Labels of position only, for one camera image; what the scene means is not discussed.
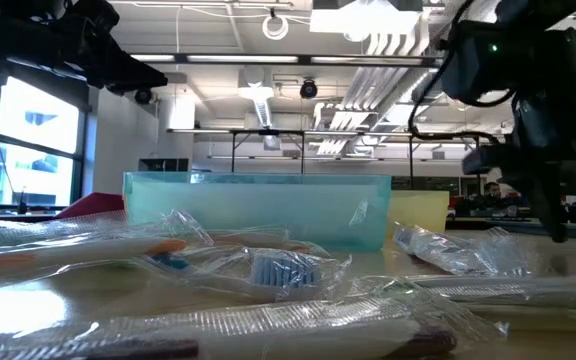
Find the ceiling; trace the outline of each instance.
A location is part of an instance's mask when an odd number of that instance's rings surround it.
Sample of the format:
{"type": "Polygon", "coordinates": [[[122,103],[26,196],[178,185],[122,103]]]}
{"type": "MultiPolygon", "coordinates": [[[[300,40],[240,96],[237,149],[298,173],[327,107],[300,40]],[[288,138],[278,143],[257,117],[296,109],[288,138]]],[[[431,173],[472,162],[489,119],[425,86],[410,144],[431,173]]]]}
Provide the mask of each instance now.
{"type": "MultiPolygon", "coordinates": [[[[289,21],[289,31],[281,40],[270,40],[262,33],[263,17],[234,18],[234,24],[227,18],[225,8],[202,8],[218,16],[187,8],[148,8],[130,4],[113,6],[119,12],[121,21],[113,30],[113,36],[129,53],[263,53],[263,54],[362,54],[369,41],[350,42],[341,34],[311,33],[309,26],[289,21]],[[236,32],[241,39],[238,44],[236,32]]],[[[308,17],[312,8],[311,0],[293,0],[292,11],[277,10],[278,14],[308,17]]],[[[436,38],[447,28],[449,19],[463,0],[444,0],[446,9],[433,12],[429,18],[431,38],[436,38]]],[[[468,17],[480,19],[493,9],[498,0],[476,1],[468,17]]],[[[264,15],[264,9],[232,9],[235,16],[264,15]]],[[[559,28],[574,26],[575,20],[565,20],[559,28]]],[[[226,65],[165,65],[158,68],[166,73],[183,73],[184,84],[171,84],[159,89],[160,98],[179,96],[183,91],[192,90],[201,106],[197,118],[202,127],[222,124],[219,120],[242,120],[246,113],[254,112],[253,102],[237,95],[238,74],[243,66],[226,65]]],[[[299,87],[304,78],[313,78],[319,87],[321,98],[343,97],[353,82],[358,68],[352,67],[301,67],[274,66],[270,68],[275,97],[269,100],[273,113],[294,113],[312,115],[317,101],[302,100],[299,87]],[[276,85],[281,83],[281,91],[276,85]]],[[[416,78],[407,74],[399,84],[414,82],[416,78]]],[[[438,101],[422,114],[420,123],[438,126],[446,130],[476,129],[500,131],[500,124],[512,120],[509,106],[494,109],[460,108],[454,102],[438,101]]]]}

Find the table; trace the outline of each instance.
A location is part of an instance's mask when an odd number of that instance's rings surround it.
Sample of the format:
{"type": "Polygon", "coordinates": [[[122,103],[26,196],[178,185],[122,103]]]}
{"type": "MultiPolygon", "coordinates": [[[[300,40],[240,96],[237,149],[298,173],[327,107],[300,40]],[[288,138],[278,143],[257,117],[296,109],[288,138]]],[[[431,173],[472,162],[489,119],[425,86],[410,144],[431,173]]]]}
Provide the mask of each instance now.
{"type": "MultiPolygon", "coordinates": [[[[462,237],[481,232],[451,231],[462,237]]],[[[545,237],[517,235],[535,244],[552,275],[576,276],[574,242],[554,244],[545,237]]],[[[338,253],[345,258],[349,254],[338,253]]],[[[352,254],[352,276],[441,275],[387,242],[382,253],[352,254]]],[[[0,331],[48,326],[67,319],[147,316],[251,304],[249,299],[173,286],[170,280],[125,263],[73,270],[55,277],[0,288],[0,331]]],[[[570,359],[576,357],[576,313],[537,309],[476,309],[492,321],[510,323],[506,343],[457,355],[456,359],[570,359]]]]}

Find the person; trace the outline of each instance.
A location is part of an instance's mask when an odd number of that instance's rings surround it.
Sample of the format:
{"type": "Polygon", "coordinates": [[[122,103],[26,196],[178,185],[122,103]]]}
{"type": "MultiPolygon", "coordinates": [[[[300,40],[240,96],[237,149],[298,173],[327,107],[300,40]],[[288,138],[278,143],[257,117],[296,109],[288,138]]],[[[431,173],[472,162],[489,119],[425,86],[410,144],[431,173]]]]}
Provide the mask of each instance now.
{"type": "Polygon", "coordinates": [[[489,182],[484,186],[484,195],[501,200],[501,187],[496,182],[489,182]]]}

